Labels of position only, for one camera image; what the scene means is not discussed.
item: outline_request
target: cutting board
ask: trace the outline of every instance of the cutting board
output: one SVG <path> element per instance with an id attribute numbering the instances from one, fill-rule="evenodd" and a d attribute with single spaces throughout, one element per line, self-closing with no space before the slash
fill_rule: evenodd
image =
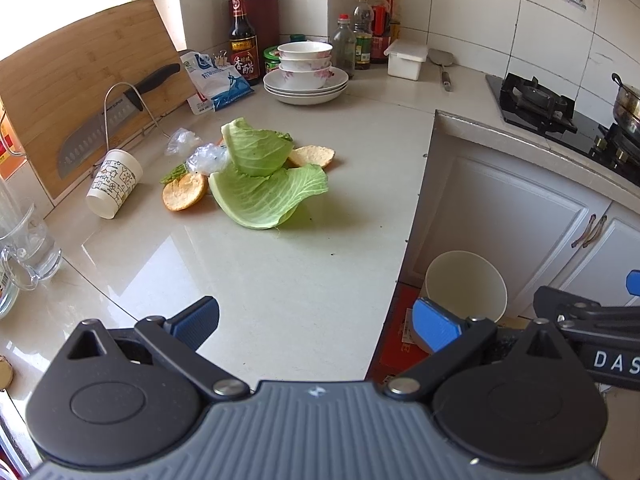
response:
<path id="1" fill-rule="evenodd" d="M 104 156 L 93 153 L 60 179 L 64 140 L 102 110 L 117 82 L 135 84 L 156 69 L 180 63 L 153 0 L 136 0 L 60 28 L 0 60 L 0 100 L 27 158 L 53 198 Z M 109 101 L 127 90 L 119 86 Z M 158 118 L 195 94 L 184 67 L 143 99 Z M 116 147 L 152 121 L 140 112 L 121 126 Z"/>

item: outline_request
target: stove knob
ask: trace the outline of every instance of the stove knob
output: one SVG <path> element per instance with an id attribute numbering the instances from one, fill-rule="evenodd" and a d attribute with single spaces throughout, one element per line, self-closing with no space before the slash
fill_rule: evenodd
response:
<path id="1" fill-rule="evenodd" d="M 629 158 L 627 152 L 623 152 L 620 148 L 616 150 L 616 160 L 624 164 Z"/>
<path id="2" fill-rule="evenodd" d="M 596 137 L 596 148 L 603 152 L 607 149 L 607 141 L 603 137 Z"/>

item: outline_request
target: countertop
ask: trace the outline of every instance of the countertop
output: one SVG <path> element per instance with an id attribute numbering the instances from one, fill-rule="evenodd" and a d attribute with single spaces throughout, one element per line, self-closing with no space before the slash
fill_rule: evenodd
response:
<path id="1" fill-rule="evenodd" d="M 149 314 L 170 317 L 204 295 L 220 304 L 220 326 L 200 353 L 255 386 L 262 378 L 359 380 L 389 308 L 411 231 L 431 133 L 447 132 L 529 160 L 640 212 L 640 189 L 562 146 L 505 124 L 484 74 L 450 67 L 445 92 L 426 63 L 417 82 L 362 72 L 346 94 L 316 107 L 276 102 L 263 89 L 220 112 L 183 106 L 161 121 L 206 140 L 239 116 L 289 132 L 296 144 L 336 150 L 329 193 L 305 200 L 280 228 L 252 231 L 211 196 L 187 211 L 162 205 L 159 179 L 179 161 L 157 132 L 127 149 L 145 174 L 116 218 L 86 208 L 86 179 L 47 224 L 65 261 L 49 283 L 22 293 L 0 321 L 0 344 L 16 371 L 9 395 L 24 408 L 38 378 L 74 326 L 107 328 Z M 488 128 L 476 128 L 475 123 Z"/>

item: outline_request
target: pot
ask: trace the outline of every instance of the pot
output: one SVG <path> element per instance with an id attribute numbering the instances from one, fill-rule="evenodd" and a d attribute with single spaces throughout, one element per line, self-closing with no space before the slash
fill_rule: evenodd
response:
<path id="1" fill-rule="evenodd" d="M 613 105 L 613 118 L 628 134 L 640 137 L 640 90 L 625 85 L 616 73 L 611 74 L 611 79 L 620 87 Z"/>

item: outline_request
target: black glass stovetop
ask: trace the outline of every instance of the black glass stovetop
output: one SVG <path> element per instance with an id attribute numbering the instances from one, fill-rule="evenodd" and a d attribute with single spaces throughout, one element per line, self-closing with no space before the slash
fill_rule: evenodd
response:
<path id="1" fill-rule="evenodd" d="M 508 95 L 501 92 L 502 78 L 487 75 L 486 81 L 498 102 L 505 122 L 524 128 L 553 142 L 557 142 L 574 152 L 594 160 L 605 168 L 609 168 L 633 184 L 636 184 L 636 186 L 640 186 L 640 166 L 631 160 L 628 160 L 626 163 L 620 163 L 620 161 L 616 159 L 617 147 L 615 143 L 612 142 L 612 137 L 614 136 L 614 132 L 619 129 L 617 124 L 613 123 L 612 126 L 607 128 L 579 112 L 574 112 L 572 122 L 577 128 L 577 132 L 573 133 L 565 129 L 561 124 L 537 116 L 526 110 L 519 109 Z M 609 141 L 605 149 L 596 147 L 596 140 L 599 137 Z"/>

